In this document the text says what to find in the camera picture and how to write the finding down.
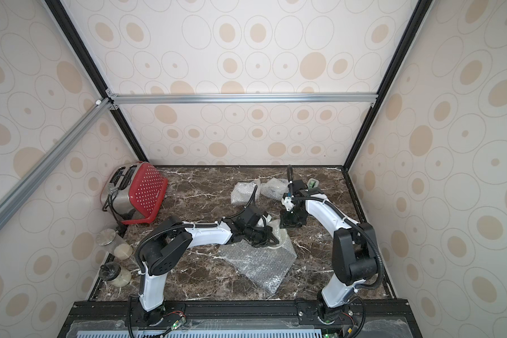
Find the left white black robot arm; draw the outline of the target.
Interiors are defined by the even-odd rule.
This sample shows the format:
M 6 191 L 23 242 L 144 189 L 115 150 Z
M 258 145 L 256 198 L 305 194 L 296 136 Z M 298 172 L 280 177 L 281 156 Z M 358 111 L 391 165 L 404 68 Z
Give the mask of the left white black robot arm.
M 223 218 L 212 223 L 187 223 L 174 215 L 150 232 L 135 249 L 141 282 L 139 302 L 146 312 L 164 303 L 167 274 L 174 269 L 187 249 L 204 245 L 227 245 L 247 241 L 254 248 L 277 246 L 279 239 L 262 216 L 263 225 L 248 224 L 238 218 Z

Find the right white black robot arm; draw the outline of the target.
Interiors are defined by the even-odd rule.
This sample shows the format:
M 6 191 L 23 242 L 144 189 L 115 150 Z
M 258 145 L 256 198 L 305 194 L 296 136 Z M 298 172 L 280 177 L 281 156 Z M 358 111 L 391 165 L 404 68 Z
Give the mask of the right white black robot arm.
M 286 194 L 281 202 L 282 228 L 302 226 L 311 216 L 332 237 L 333 276 L 321 290 L 324 307 L 340 307 L 349 303 L 359 290 L 375 290 L 383 283 L 384 263 L 370 224 L 349 218 L 324 194 L 308 197 Z

